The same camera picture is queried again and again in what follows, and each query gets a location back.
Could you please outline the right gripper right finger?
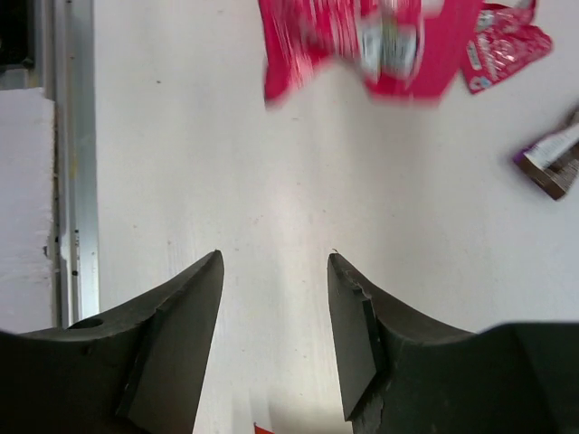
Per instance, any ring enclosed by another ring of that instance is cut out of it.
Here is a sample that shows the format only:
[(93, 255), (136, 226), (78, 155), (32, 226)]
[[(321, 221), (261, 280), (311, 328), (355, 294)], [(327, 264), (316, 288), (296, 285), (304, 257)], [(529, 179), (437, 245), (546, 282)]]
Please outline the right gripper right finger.
[(578, 326), (523, 322), (471, 333), (327, 263), (343, 414), (356, 433), (575, 433)]

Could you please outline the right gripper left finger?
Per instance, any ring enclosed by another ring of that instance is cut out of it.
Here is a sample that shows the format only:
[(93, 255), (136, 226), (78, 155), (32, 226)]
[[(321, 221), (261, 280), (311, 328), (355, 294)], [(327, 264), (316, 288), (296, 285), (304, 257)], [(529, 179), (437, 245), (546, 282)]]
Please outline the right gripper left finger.
[(1, 334), (4, 433), (190, 433), (223, 291), (213, 251), (67, 328)]

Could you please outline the red chips bag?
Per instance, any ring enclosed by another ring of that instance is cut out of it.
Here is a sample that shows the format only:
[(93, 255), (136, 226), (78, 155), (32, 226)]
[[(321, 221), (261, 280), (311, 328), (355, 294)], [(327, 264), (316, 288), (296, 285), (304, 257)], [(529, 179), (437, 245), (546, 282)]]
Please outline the red chips bag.
[(274, 434), (274, 432), (270, 429), (265, 429), (264, 427), (259, 426), (257, 423), (253, 424), (254, 434)]

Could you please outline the brown chocolate wrapper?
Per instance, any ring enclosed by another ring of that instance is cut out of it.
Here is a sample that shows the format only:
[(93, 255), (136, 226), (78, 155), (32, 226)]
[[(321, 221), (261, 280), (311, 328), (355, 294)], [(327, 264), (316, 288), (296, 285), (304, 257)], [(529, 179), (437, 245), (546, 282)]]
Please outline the brown chocolate wrapper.
[(578, 180), (578, 108), (557, 130), (517, 153), (513, 163), (551, 199), (565, 197)]

